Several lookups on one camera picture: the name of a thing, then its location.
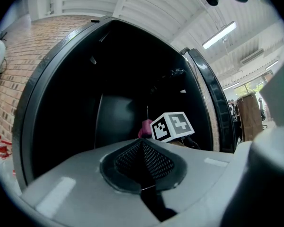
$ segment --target white cube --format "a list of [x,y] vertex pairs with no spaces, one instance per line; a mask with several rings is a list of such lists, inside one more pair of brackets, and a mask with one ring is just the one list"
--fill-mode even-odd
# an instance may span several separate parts
[[195,131],[184,112],[164,113],[151,123],[151,134],[154,140],[168,142]]

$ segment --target black and white pattern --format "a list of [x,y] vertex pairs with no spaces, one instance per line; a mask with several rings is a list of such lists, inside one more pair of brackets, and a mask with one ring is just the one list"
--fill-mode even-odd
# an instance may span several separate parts
[[156,140],[165,140],[170,137],[170,132],[168,130],[164,117],[162,117],[152,125],[152,130],[154,132]]
[[169,118],[177,135],[192,130],[183,114],[169,114]]

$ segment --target fluorescent light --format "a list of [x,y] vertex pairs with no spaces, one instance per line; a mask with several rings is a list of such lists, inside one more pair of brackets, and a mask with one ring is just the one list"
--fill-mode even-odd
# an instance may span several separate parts
[[236,85],[238,85],[238,84],[240,84],[240,82],[237,82],[237,83],[235,83],[235,84],[233,84],[233,85],[231,85],[231,86],[229,86],[229,87],[227,87],[227,88],[224,88],[223,91],[225,91],[226,89],[229,89],[229,88],[231,88],[231,87],[234,87],[234,86],[236,86]]
[[213,37],[207,40],[202,46],[204,47],[204,49],[208,49],[210,46],[212,46],[218,40],[222,39],[224,36],[226,36],[230,31],[234,30],[236,27],[237,27],[236,22],[232,21],[225,28],[221,29]]
[[276,65],[279,61],[276,61],[274,63],[272,63],[270,66],[267,66],[265,70],[268,70],[269,68],[271,68],[272,66]]

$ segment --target white ceiling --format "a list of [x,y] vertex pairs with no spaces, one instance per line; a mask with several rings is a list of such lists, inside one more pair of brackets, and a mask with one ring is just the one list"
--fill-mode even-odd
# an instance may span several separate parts
[[[143,27],[179,51],[196,48],[223,87],[251,80],[276,60],[284,61],[284,24],[272,6],[258,0],[220,0],[216,7],[205,0],[47,0],[43,11],[38,18],[50,13],[110,15]],[[202,44],[231,21],[237,28],[227,41],[205,50]],[[264,56],[241,67],[240,60],[258,49],[264,49]]]

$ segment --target pink object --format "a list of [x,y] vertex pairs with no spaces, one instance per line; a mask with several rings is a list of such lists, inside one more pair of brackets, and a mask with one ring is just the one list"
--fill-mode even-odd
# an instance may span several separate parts
[[142,122],[142,128],[139,130],[138,138],[149,138],[151,136],[152,120],[147,119]]

